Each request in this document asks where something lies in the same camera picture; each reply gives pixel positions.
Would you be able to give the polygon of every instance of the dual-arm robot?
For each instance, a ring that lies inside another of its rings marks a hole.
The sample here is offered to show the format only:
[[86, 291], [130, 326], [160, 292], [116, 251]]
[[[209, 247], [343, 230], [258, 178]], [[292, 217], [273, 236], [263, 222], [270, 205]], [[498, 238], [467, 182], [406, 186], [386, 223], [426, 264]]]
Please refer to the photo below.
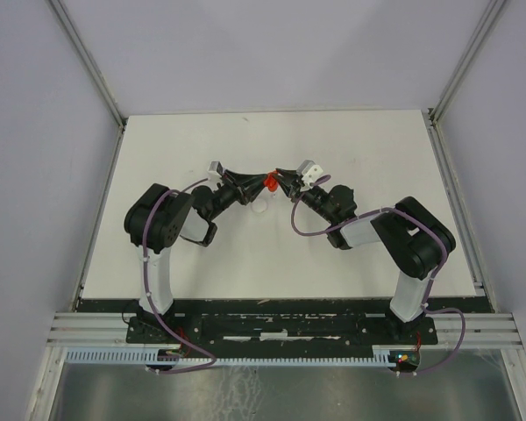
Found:
[[[269, 175], [237, 174], [223, 169], [220, 162], [212, 162], [209, 174], [218, 179], [216, 190], [199, 186], [190, 194], [177, 191], [169, 194], [152, 215], [146, 238], [149, 297], [160, 314], [167, 313], [174, 301], [169, 282], [169, 257], [177, 238], [181, 236], [200, 246], [208, 246], [217, 232], [214, 219], [235, 202], [247, 205], [255, 200], [273, 177], [293, 202], [305, 203], [331, 225], [326, 230], [327, 237], [335, 248], [348, 250], [381, 241], [400, 269], [397, 288], [386, 314], [393, 321], [394, 334], [420, 320], [430, 273], [443, 259], [440, 245], [425, 231], [415, 232], [414, 224], [393, 212], [358, 218], [352, 189], [337, 185], [325, 191], [318, 185], [322, 173], [313, 161], [305, 161], [297, 170], [277, 169]], [[146, 221], [153, 206], [167, 191], [168, 187], [153, 184], [126, 215], [124, 229], [130, 234], [131, 243], [137, 247], [142, 261], [145, 259], [142, 242]], [[394, 207], [434, 232], [447, 254], [454, 250], [456, 241], [450, 231], [414, 197], [406, 197]], [[152, 311], [147, 298], [143, 287], [139, 304], [145, 311]]]

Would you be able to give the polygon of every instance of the purple cable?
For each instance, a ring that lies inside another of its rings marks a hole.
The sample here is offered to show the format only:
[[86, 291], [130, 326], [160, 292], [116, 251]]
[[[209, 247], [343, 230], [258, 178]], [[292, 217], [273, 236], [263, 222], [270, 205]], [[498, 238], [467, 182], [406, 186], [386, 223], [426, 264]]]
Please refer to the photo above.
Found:
[[[187, 191], [189, 189], [192, 189], [196, 185], [201, 184], [202, 182], [206, 182], [207, 180], [208, 180], [207, 178], [204, 178], [204, 179], [202, 179], [202, 180], [200, 180], [198, 182], [194, 182], [193, 184], [191, 184], [190, 186], [185, 188], [183, 191], [185, 192], [185, 191]], [[165, 192], [158, 199], [156, 204], [152, 207], [152, 210], [150, 211], [150, 215], [148, 215], [148, 219], [146, 220], [146, 224], [145, 224], [145, 227], [144, 227], [144, 232], [142, 234], [142, 250], [143, 250], [143, 253], [144, 253], [143, 256], [144, 256], [144, 259], [145, 259], [145, 261], [143, 263], [144, 291], [146, 293], [146, 299], [148, 300], [148, 304], [150, 304], [150, 308], [152, 310], [152, 313], [153, 313], [154, 317], [156, 318], [156, 320], [158, 320], [158, 323], [160, 323], [160, 326], [163, 327], [164, 330], [167, 333], [169, 333], [174, 338], [179, 340], [183, 345], [188, 346], [191, 349], [194, 349], [197, 352], [202, 353], [203, 355], [206, 355], [207, 357], [209, 357], [210, 358], [210, 362], [206, 362], [206, 363], [203, 363], [203, 364], [198, 365], [198, 366], [184, 367], [184, 368], [172, 369], [172, 370], [169, 370], [169, 371], [162, 371], [162, 372], [159, 372], [159, 371], [156, 371], [156, 370], [153, 370], [153, 369], [149, 368], [149, 370], [151, 372], [154, 372], [154, 373], [157, 373], [157, 374], [158, 373], [162, 373], [164, 375], [178, 375], [179, 373], [189, 373], [189, 372], [192, 372], [192, 371], [203, 370], [205, 368], [208, 368], [208, 367], [212, 366], [215, 362], [217, 362], [217, 357], [215, 357], [212, 353], [209, 353], [208, 351], [202, 349], [201, 347], [199, 347], [199, 346], [197, 346], [195, 344], [192, 344], [188, 340], [182, 338], [180, 335], [175, 333], [168, 325], [166, 325], [166, 323], [161, 318], [160, 313], [158, 312], [158, 309], [156, 309], [156, 306], [155, 306], [155, 304], [154, 304], [154, 302], [153, 302], [153, 300], [151, 298], [152, 293], [150, 292], [150, 285], [148, 285], [148, 261], [147, 261], [147, 259], [148, 259], [148, 248], [147, 248], [147, 244], [146, 244], [146, 239], [148, 238], [148, 229], [150, 228], [150, 224], [152, 223], [152, 219], [153, 219], [154, 214], [156, 213], [156, 211], [158, 210], [158, 208], [160, 207], [162, 202], [168, 196], [172, 195], [173, 193], [179, 193], [179, 190], [171, 190], [170, 189], [167, 192]]]
[[[319, 186], [320, 184], [323, 184], [323, 183], [329, 181], [330, 178], [331, 178], [330, 175], [324, 175], [323, 177], [318, 178], [316, 180], [316, 182], [314, 184], [312, 184], [312, 187]], [[456, 309], [456, 308], [447, 308], [447, 309], [433, 310], [433, 311], [431, 311], [431, 310], [429, 310], [427, 308], [427, 306], [428, 306], [427, 300], [429, 299], [430, 291], [432, 290], [432, 284], [434, 283], [435, 277], [438, 275], [438, 272], [440, 272], [440, 269], [442, 269], [442, 266], [444, 266], [444, 264], [446, 263], [446, 260], [448, 259], [448, 252], [446, 251], [446, 247], [444, 246], [444, 243], [442, 242], [442, 240], [429, 227], [427, 227], [426, 225], [424, 225], [420, 221], [416, 220], [415, 218], [411, 217], [410, 215], [408, 215], [405, 212], [402, 212], [399, 209], [391, 208], [391, 207], [379, 208], [377, 210], [370, 210], [369, 212], [363, 213], [362, 215], [359, 215], [359, 216], [357, 216], [355, 218], [348, 219], [348, 220], [342, 222], [341, 224], [331, 226], [331, 227], [329, 227], [329, 228], [327, 228], [325, 230], [322, 230], [322, 231], [302, 232], [296, 227], [296, 224], [295, 224], [295, 213], [296, 213], [296, 207], [298, 206], [298, 203], [302, 200], [303, 196], [304, 196], [304, 193], [302, 193], [295, 200], [295, 204], [292, 207], [292, 212], [290, 213], [290, 224], [292, 225], [292, 229], [295, 230], [295, 232], [297, 234], [300, 234], [303, 237], [314, 237], [316, 235], [327, 234], [328, 232], [332, 232], [332, 231], [338, 230], [339, 228], [343, 228], [344, 226], [352, 224], [353, 222], [358, 221], [360, 219], [371, 217], [372, 215], [379, 215], [379, 214], [381, 214], [383, 212], [393, 212], [394, 214], [396, 214], [396, 215], [398, 215], [398, 216], [400, 216], [402, 218], [407, 219], [411, 224], [415, 225], [417, 228], [419, 228], [420, 230], [425, 232], [427, 235], [429, 235], [429, 237], [431, 237], [437, 243], [437, 245], [440, 247], [440, 251], [442, 253], [442, 257], [440, 259], [440, 263], [438, 263], [438, 266], [430, 274], [429, 283], [427, 284], [427, 288], [426, 288], [426, 290], [424, 292], [423, 300], [421, 301], [421, 306], [423, 307], [423, 311], [425, 312], [425, 314], [431, 314], [432, 315], [432, 314], [444, 314], [444, 313], [457, 313], [459, 315], [459, 317], [462, 319], [461, 332], [459, 334], [459, 338], [458, 338], [458, 342], [456, 343], [456, 346], [451, 351], [450, 355], [448, 355], [448, 357], [446, 357], [444, 360], [438, 362], [434, 366], [425, 368], [424, 370], [417, 371], [417, 372], [415, 372], [413, 374], [411, 374], [411, 373], [403, 373], [403, 374], [404, 375], [418, 375], [418, 374], [430, 373], [432, 371], [435, 371], [435, 370], [439, 369], [444, 364], [446, 364], [446, 363], [452, 361], [454, 358], [456, 358], [456, 356], [458, 354], [458, 350], [462, 346], [462, 342], [464, 342], [464, 337], [466, 335], [466, 317], [464, 316], [464, 313], [460, 309]]]

